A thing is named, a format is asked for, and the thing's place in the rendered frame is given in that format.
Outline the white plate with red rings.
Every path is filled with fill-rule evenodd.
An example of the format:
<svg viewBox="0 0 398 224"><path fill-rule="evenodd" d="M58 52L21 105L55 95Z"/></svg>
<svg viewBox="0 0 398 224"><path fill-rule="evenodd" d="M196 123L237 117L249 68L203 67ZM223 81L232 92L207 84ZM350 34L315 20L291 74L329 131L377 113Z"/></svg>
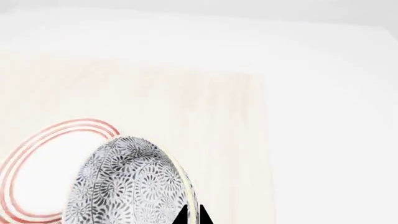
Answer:
<svg viewBox="0 0 398 224"><path fill-rule="evenodd" d="M117 135L111 124L86 118L54 124L22 141L0 165L0 224L60 222L79 167Z"/></svg>

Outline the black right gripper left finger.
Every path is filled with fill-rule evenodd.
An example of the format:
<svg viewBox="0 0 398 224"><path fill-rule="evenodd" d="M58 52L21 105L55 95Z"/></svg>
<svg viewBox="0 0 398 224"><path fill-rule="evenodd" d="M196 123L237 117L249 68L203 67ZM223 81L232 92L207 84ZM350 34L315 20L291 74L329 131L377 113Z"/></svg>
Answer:
<svg viewBox="0 0 398 224"><path fill-rule="evenodd" d="M172 224L188 224L188 205L184 205Z"/></svg>

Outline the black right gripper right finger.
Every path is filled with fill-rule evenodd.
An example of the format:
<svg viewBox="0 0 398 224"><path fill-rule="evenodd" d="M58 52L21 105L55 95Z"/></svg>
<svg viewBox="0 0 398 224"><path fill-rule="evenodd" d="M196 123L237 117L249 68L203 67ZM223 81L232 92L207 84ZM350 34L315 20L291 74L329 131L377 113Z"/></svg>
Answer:
<svg viewBox="0 0 398 224"><path fill-rule="evenodd" d="M200 205L200 224L214 224L203 205Z"/></svg>

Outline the black floral patterned bowl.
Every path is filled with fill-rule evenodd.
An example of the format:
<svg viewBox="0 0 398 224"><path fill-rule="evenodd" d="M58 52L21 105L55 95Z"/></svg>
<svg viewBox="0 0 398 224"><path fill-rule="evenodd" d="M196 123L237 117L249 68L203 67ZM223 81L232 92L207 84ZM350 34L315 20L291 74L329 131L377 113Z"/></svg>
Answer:
<svg viewBox="0 0 398 224"><path fill-rule="evenodd" d="M63 224L200 224L193 184L179 163L142 138L118 136L80 167Z"/></svg>

